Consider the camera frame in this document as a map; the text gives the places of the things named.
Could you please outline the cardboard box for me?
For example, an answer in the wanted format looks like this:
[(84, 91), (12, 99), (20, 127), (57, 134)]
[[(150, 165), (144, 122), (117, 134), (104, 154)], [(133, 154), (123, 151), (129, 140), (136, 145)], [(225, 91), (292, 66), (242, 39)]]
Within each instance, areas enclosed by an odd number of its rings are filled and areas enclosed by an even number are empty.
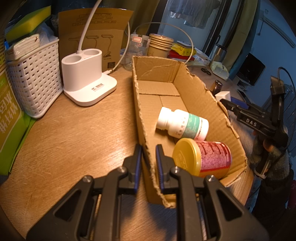
[(231, 187), (235, 197), (245, 204), (250, 183), (241, 180), (247, 168), (247, 156), (241, 144), (234, 116), (206, 88), (204, 82), (189, 72), (186, 65), (159, 57), (133, 58), (133, 91), (140, 144), (144, 149), (144, 186), (148, 202), (175, 208), (175, 198), (163, 195), (158, 184), (156, 146), (171, 156), (177, 139), (156, 129), (162, 107), (181, 109), (209, 121), (208, 141), (226, 144), (233, 162), (221, 183)]

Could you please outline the red can yellow lid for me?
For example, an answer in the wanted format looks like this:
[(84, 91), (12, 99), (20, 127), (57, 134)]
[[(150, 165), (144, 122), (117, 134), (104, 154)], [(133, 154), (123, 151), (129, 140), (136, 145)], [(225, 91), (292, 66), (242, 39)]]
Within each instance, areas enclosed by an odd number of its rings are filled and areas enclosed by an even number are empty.
[(232, 163), (232, 155), (227, 145), (221, 142), (195, 141), (191, 138), (177, 141), (172, 158), (176, 166), (191, 175), (214, 175), (217, 179), (226, 176)]

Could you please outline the black scissors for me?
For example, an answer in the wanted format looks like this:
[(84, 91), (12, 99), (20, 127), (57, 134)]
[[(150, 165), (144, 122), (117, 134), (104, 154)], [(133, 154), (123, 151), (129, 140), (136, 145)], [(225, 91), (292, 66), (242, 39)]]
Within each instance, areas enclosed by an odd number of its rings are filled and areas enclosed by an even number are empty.
[(207, 75), (212, 75), (212, 73), (207, 68), (201, 68), (201, 71), (206, 73)]

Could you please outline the green printed box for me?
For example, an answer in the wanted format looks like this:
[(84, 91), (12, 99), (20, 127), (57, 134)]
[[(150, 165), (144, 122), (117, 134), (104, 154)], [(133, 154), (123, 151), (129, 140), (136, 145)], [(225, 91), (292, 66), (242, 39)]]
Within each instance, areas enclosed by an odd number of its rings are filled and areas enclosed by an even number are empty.
[(7, 176), (35, 119), (22, 111), (9, 83), (6, 70), (1, 72), (0, 172)]

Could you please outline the clear plastic jar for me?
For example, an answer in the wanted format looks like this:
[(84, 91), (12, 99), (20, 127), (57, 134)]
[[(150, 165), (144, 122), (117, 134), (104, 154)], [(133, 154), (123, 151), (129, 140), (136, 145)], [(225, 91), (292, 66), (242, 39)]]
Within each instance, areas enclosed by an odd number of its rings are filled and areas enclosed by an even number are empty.
[(147, 56), (150, 37), (146, 35), (131, 34), (126, 54), (123, 58), (125, 70), (132, 71), (133, 56)]

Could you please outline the white woven plastic basket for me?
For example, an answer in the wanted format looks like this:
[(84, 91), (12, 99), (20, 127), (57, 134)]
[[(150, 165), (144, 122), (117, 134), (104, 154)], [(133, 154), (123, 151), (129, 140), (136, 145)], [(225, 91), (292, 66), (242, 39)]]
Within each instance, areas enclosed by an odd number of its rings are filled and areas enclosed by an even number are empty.
[(56, 39), (8, 62), (10, 83), (23, 111), (41, 118), (63, 92)]

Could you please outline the black monitor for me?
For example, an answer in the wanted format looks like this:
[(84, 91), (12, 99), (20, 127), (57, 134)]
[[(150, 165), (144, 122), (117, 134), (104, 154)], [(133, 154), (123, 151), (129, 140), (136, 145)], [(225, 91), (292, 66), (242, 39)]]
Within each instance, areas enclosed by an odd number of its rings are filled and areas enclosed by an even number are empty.
[(265, 65), (253, 54), (248, 53), (236, 76), (254, 86), (265, 70)]

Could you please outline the red book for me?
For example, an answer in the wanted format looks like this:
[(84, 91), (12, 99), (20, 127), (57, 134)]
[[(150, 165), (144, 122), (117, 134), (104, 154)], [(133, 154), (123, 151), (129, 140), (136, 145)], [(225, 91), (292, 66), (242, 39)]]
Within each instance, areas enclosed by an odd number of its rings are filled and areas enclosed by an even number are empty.
[(167, 58), (169, 59), (177, 59), (177, 60), (187, 60), (189, 58), (191, 53), (189, 53), (188, 56), (183, 56), (183, 55), (180, 55), (179, 53), (177, 53), (175, 50), (170, 50)]

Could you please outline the small white box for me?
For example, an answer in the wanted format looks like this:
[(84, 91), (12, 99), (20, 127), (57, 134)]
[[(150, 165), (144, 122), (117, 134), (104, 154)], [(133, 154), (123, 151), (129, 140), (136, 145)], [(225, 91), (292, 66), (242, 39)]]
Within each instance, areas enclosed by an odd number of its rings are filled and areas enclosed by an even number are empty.
[(229, 91), (221, 91), (221, 92), (215, 94), (215, 98), (217, 101), (220, 101), (222, 99), (231, 101), (231, 95), (230, 95)]

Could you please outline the brown glass bottle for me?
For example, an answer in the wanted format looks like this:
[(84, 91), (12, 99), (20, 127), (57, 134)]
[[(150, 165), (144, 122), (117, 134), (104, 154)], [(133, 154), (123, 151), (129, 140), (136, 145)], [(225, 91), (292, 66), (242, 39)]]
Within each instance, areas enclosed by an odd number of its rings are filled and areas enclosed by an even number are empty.
[(213, 82), (213, 84), (211, 85), (211, 87), (210, 87), (211, 94), (213, 96), (215, 96), (216, 94), (218, 94), (221, 91), (222, 86), (223, 86), (223, 84), (222, 84), (222, 82), (220, 80), (215, 80)]

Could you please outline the stack of paper cups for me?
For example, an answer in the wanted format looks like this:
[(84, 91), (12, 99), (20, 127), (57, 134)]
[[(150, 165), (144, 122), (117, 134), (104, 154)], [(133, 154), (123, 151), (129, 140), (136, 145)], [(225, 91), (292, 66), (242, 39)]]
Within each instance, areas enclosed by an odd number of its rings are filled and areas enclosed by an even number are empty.
[(147, 56), (167, 58), (174, 40), (159, 34), (150, 34), (149, 38), (150, 43)]

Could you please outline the white desk lamp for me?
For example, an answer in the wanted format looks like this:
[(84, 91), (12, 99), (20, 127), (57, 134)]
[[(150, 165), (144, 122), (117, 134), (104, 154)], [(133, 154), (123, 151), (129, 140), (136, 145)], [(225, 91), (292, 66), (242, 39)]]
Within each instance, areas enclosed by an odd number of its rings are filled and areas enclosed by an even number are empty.
[(111, 94), (117, 80), (102, 72), (102, 51), (82, 49), (91, 20), (101, 1), (97, 1), (86, 21), (76, 53), (62, 59), (63, 92), (79, 106), (92, 106)]

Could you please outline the white medicine bottle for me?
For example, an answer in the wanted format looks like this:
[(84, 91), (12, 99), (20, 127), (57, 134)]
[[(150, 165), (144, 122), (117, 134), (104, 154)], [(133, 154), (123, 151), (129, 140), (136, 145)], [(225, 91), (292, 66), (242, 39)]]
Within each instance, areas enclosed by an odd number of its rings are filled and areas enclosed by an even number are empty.
[(156, 128), (167, 131), (174, 138), (192, 138), (204, 141), (208, 134), (209, 122), (207, 119), (176, 109), (162, 107), (159, 112)]

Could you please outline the pale yellow tissue pack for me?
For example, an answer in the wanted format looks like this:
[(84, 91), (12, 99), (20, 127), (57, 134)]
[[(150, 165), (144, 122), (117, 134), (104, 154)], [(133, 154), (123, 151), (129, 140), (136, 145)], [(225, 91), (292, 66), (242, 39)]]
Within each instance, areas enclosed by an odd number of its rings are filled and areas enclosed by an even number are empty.
[(210, 68), (216, 76), (227, 81), (227, 79), (229, 77), (229, 72), (228, 72), (227, 68), (221, 62), (213, 61), (210, 64)]

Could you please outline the yellow green sponge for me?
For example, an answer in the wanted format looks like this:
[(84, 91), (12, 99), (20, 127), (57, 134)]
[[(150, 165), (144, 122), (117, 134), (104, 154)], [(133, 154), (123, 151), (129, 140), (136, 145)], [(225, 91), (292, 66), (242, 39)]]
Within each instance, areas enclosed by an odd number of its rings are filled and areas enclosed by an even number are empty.
[(47, 6), (25, 15), (6, 34), (8, 43), (30, 35), (41, 23), (51, 15), (51, 6)]

